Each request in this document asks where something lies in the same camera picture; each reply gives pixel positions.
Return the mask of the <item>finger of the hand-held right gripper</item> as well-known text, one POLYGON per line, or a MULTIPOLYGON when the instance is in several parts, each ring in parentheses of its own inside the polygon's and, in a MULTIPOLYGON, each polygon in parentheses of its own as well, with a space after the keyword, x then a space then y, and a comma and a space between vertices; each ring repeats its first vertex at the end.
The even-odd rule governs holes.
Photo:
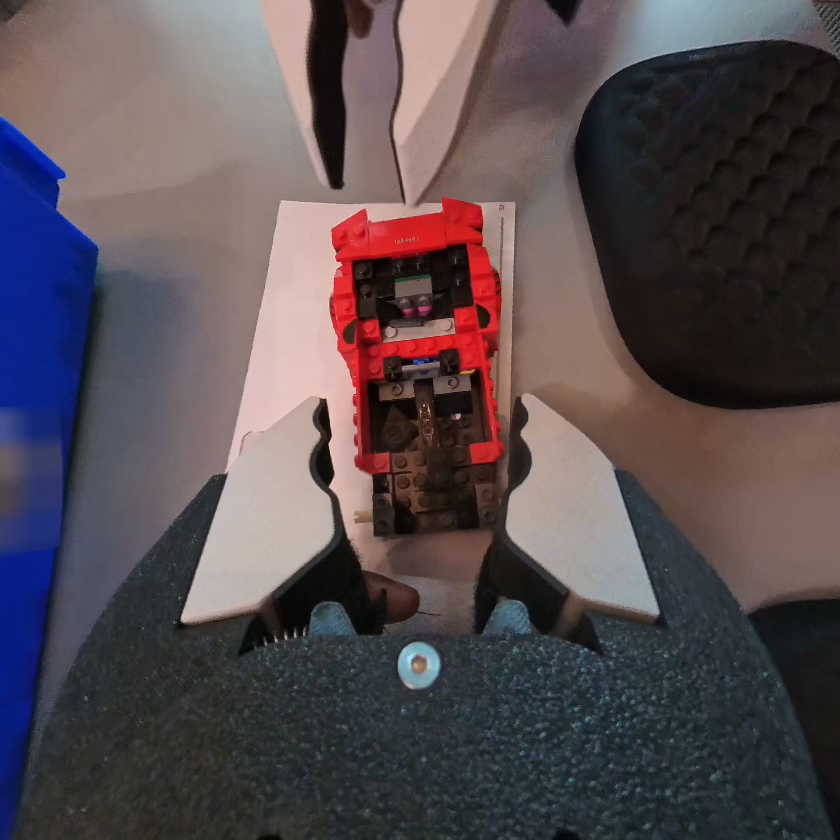
POLYGON ((263 1, 287 99, 316 176, 343 189, 347 107, 343 61, 349 22, 342 1, 263 1))
POLYGON ((391 140, 401 194, 417 205, 455 140, 498 1, 405 1, 395 14, 391 140))

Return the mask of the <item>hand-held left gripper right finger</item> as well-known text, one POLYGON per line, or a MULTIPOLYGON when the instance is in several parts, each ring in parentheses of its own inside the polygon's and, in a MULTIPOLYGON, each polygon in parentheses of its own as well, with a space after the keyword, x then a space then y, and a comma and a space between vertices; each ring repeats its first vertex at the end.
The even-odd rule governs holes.
POLYGON ((507 490, 485 558, 485 623, 504 599, 539 631, 596 613, 647 625, 657 597, 613 464, 533 394, 516 400, 507 490))

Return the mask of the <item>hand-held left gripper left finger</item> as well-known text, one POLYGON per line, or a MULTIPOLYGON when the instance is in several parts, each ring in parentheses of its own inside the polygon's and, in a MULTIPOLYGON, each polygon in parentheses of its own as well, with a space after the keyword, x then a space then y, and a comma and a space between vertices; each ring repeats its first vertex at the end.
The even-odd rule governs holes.
POLYGON ((317 396, 248 436, 226 474, 183 625, 257 614, 340 546, 331 436, 328 404, 317 396))

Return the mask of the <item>red and black lego car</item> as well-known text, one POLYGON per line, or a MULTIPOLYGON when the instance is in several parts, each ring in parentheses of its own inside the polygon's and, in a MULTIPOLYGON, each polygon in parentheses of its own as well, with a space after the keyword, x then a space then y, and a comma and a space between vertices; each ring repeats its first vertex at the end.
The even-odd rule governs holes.
POLYGON ((479 205, 331 232, 329 310, 376 538, 488 528, 500 508, 502 283, 479 205))

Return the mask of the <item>lego instruction booklet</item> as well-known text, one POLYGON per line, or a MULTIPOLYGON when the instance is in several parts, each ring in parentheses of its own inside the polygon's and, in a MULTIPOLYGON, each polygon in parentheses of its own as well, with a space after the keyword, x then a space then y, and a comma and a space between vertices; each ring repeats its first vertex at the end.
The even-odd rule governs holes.
POLYGON ((339 266, 332 228, 362 208, 374 222, 434 213, 441 204, 280 203, 227 467, 248 434, 270 427, 310 396, 325 399, 332 429, 331 489, 349 539, 366 570, 411 585, 421 596, 418 613, 390 626, 390 633, 472 634, 476 579, 489 529, 379 539, 370 523, 354 521, 356 512, 371 508, 371 478, 354 466, 353 388, 338 352, 329 296, 339 266))

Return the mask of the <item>blue plastic bin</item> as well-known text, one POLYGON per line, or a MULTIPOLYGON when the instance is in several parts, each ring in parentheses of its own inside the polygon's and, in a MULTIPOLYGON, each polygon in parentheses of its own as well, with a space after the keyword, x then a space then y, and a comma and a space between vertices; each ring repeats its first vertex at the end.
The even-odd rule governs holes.
POLYGON ((1 121, 2 809, 25 763, 98 246, 58 209, 65 173, 1 121))

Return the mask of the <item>black quilted chair seat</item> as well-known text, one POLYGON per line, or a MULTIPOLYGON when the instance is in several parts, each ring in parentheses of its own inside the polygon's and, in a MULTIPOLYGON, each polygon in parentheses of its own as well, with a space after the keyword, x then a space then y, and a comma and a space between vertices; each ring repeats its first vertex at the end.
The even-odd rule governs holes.
POLYGON ((589 101, 574 163, 605 294, 667 392, 839 397, 839 64, 762 40, 657 56, 589 101))
POLYGON ((839 601, 772 605, 753 612, 751 620, 791 698, 838 836, 839 601))

